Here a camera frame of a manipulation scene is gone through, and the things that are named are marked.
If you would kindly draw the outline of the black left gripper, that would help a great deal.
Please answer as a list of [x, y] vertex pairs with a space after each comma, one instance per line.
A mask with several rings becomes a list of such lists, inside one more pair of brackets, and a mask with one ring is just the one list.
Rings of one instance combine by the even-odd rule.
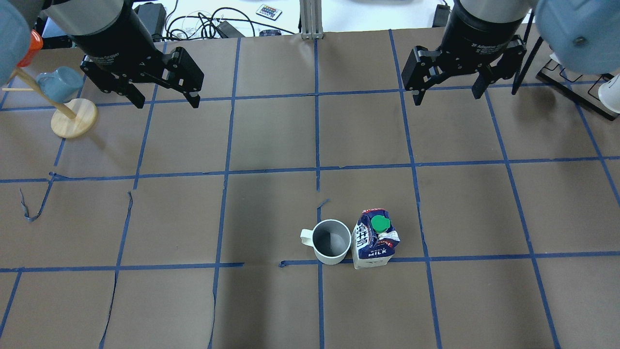
[[144, 108], [138, 83], [173, 89], [192, 108], [200, 105], [204, 73], [184, 47], [164, 54], [138, 19], [80, 24], [80, 48], [85, 58], [80, 68], [103, 93], [125, 96], [133, 106]]

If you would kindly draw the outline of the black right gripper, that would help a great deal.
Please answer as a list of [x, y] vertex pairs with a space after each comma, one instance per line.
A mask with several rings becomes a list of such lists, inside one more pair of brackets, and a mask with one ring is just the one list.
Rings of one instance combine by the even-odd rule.
[[478, 74], [472, 85], [474, 99], [480, 99], [499, 79], [513, 78], [527, 52], [516, 33], [520, 25], [520, 20], [467, 23], [451, 19], [436, 49], [414, 46], [401, 78], [404, 88], [412, 91], [415, 106], [423, 103], [428, 89], [452, 77]]

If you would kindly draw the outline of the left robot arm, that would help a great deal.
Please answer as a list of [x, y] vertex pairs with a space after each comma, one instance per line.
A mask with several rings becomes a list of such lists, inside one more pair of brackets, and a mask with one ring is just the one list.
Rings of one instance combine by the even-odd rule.
[[183, 47], [164, 54], [135, 13], [130, 0], [3, 0], [1, 82], [8, 82], [27, 55], [31, 30], [45, 14], [86, 55], [80, 69], [103, 93], [126, 97], [142, 108], [138, 83], [154, 83], [200, 104], [204, 73]]

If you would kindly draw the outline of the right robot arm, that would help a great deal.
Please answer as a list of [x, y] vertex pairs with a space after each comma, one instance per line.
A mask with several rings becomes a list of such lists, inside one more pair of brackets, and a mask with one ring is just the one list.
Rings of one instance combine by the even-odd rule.
[[456, 0], [436, 49], [415, 46], [401, 73], [421, 105], [432, 86], [478, 74], [480, 98], [496, 80], [513, 78], [515, 94], [543, 42], [558, 64], [575, 73], [619, 67], [617, 0]]

